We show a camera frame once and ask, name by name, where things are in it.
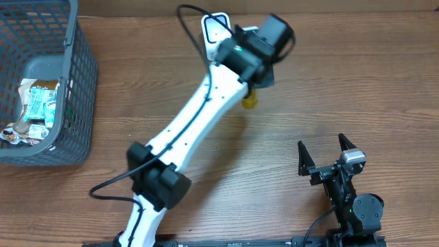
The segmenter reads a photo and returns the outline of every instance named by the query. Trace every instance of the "blue-gray basket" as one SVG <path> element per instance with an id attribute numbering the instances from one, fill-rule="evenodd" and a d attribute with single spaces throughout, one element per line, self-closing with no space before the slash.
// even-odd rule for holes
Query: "blue-gray basket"
<path id="1" fill-rule="evenodd" d="M 23 78 L 59 80 L 55 123 L 35 146 L 1 140 L 0 163 L 82 163 L 90 152 L 97 63 L 77 20 L 78 0 L 0 1 L 0 131 L 21 115 Z"/>

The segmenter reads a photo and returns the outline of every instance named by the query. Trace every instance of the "gray basket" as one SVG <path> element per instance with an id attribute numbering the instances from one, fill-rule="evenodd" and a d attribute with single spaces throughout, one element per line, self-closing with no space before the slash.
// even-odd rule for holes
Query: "gray basket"
<path id="1" fill-rule="evenodd" d="M 23 78 L 59 80 L 56 116 L 35 146 L 1 140 L 0 163 L 83 163 L 90 152 L 97 63 L 77 21 L 78 0 L 1 0 L 0 130 L 15 122 Z"/>

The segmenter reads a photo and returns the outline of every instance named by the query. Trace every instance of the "yellow object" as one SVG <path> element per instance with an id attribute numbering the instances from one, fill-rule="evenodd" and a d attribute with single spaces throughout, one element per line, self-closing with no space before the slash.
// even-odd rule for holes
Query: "yellow object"
<path id="1" fill-rule="evenodd" d="M 253 109 L 258 104 L 257 90 L 252 89 L 252 93 L 246 99 L 241 99 L 241 105 L 245 109 Z"/>

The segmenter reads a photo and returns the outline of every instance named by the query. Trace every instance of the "wooden table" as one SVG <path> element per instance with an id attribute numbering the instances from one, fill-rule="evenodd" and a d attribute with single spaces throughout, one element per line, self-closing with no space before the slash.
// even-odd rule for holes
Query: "wooden table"
<path id="1" fill-rule="evenodd" d="M 358 193 L 385 201 L 389 246 L 439 242 L 439 12 L 290 14 L 297 46 L 275 67 L 276 84 L 254 110 L 234 107 L 203 141 L 193 181 L 158 231 L 179 240 L 285 239 L 304 235 L 329 208 L 322 186 L 297 174 L 296 144 L 318 165 L 340 154 L 337 134 L 368 155 Z M 231 16 L 243 26 L 262 16 Z M 200 17 L 188 17 L 201 34 Z M 110 241 L 132 205 L 89 198 L 127 170 L 125 153 L 147 143 L 204 76 L 174 17 L 80 19 L 99 64 L 93 147 L 83 165 L 0 166 L 0 246 L 79 246 Z M 105 188 L 131 196 L 131 182 Z M 330 217 L 314 231 L 336 227 Z"/>

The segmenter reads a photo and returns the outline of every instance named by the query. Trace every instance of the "wall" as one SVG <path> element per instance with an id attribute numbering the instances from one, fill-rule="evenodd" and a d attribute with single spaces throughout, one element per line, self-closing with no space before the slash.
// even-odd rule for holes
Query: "wall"
<path id="1" fill-rule="evenodd" d="M 433 11 L 439 0 L 79 0 L 84 16 L 172 16 L 180 3 L 229 14 Z"/>

